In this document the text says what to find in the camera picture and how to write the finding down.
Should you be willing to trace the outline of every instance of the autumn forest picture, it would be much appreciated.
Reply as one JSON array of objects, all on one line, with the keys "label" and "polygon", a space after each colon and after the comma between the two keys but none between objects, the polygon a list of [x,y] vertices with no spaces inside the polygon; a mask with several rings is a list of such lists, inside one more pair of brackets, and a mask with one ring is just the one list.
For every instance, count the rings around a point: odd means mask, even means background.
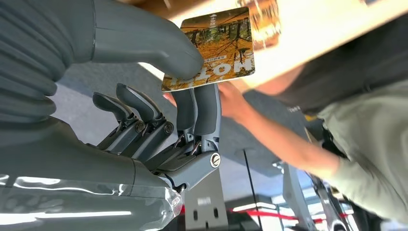
[{"label": "autumn forest picture", "polygon": [[249,10],[233,10],[186,19],[181,30],[204,58],[190,80],[164,77],[162,91],[175,91],[251,75],[255,72]]}]

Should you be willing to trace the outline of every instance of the person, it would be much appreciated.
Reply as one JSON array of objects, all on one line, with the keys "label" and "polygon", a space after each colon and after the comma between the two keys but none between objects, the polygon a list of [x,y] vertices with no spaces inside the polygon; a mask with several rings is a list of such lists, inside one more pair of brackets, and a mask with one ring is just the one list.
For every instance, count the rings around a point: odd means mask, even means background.
[{"label": "person", "polygon": [[363,209],[408,222],[408,17],[387,23],[256,90],[331,132],[341,158],[257,112],[230,82],[223,116],[282,161],[326,180]]}]

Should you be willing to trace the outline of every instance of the gray robotic arm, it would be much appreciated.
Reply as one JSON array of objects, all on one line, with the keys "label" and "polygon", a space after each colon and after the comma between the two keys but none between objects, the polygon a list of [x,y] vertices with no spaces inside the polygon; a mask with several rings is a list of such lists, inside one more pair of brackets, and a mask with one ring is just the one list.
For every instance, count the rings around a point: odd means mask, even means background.
[{"label": "gray robotic arm", "polygon": [[202,57],[171,22],[111,0],[3,0],[0,25],[0,230],[159,229],[178,214],[178,193],[218,167],[216,85],[175,93],[180,138],[156,155],[173,125],[129,86],[118,99],[94,95],[118,121],[96,147],[50,116],[46,96],[73,63],[198,73]]}]

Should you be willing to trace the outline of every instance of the transparent plastic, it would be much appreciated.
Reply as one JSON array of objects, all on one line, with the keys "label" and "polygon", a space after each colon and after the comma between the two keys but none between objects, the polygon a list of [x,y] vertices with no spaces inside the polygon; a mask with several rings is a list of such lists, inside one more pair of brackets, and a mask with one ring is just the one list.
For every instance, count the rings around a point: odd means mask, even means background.
[{"label": "transparent plastic", "polygon": [[171,188],[0,175],[1,230],[156,231],[182,208]]}]

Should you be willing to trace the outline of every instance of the circular bolt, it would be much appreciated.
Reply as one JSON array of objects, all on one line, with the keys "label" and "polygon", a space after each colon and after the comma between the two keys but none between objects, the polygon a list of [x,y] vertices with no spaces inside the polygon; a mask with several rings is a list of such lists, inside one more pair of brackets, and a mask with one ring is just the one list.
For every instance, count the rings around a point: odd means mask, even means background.
[{"label": "circular bolt", "polygon": [[218,153],[212,154],[211,159],[210,159],[211,167],[217,168],[220,163],[221,163],[221,157],[219,156],[219,154]]},{"label": "circular bolt", "polygon": [[171,133],[173,133],[174,130],[174,126],[172,123],[166,123],[165,127],[164,127],[164,131],[166,135],[170,135]]},{"label": "circular bolt", "polygon": [[136,122],[135,128],[137,132],[142,132],[145,129],[145,127],[146,125],[143,122],[141,121]]}]

